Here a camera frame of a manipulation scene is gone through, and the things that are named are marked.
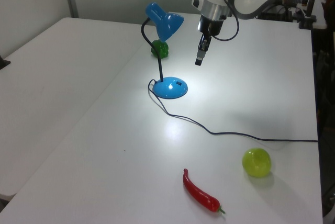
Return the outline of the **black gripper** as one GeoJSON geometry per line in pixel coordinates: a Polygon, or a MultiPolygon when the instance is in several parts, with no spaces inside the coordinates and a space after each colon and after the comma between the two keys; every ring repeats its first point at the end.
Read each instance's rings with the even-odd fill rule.
{"type": "Polygon", "coordinates": [[[198,51],[196,55],[195,64],[201,66],[202,61],[209,49],[211,43],[211,36],[217,36],[220,34],[223,20],[211,20],[205,16],[201,16],[198,24],[198,30],[202,33],[199,41],[198,51]]]}

